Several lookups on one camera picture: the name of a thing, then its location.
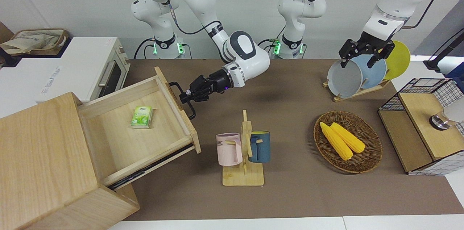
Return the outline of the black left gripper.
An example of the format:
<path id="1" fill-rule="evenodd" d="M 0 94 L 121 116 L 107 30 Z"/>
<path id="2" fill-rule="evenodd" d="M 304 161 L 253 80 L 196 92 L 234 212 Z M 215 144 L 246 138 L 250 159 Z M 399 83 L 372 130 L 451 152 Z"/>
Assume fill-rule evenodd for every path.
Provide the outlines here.
<path id="1" fill-rule="evenodd" d="M 347 39 L 340 48 L 341 68 L 345 68 L 350 59 L 361 54 L 372 55 L 367 63 L 367 67 L 372 68 L 377 61 L 387 59 L 394 48 L 395 44 L 393 41 L 388 41 L 385 45 L 384 40 L 363 31 L 357 41 Z"/>

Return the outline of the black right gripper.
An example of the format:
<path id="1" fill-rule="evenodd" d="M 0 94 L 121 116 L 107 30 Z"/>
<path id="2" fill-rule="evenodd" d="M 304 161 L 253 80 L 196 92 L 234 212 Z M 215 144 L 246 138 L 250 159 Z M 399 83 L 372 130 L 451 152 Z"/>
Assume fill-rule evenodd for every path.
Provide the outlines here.
<path id="1" fill-rule="evenodd" d="M 223 93 L 223 76 L 220 72 L 210 74 L 207 78 L 199 75 L 191 84 L 189 89 L 180 94 L 182 104 L 190 101 L 199 102 L 209 100 L 209 95 L 217 92 Z"/>

